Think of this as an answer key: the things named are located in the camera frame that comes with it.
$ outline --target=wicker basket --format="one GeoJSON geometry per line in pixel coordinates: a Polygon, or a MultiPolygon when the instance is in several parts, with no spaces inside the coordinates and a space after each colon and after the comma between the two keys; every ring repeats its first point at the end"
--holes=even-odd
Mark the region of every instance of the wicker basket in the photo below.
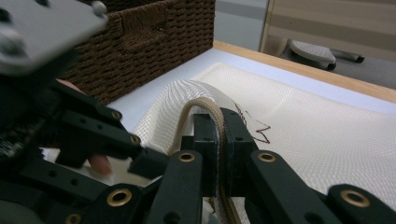
{"type": "Polygon", "coordinates": [[[62,79],[104,104],[212,48],[215,0],[102,2],[106,29],[77,46],[62,79]]]}

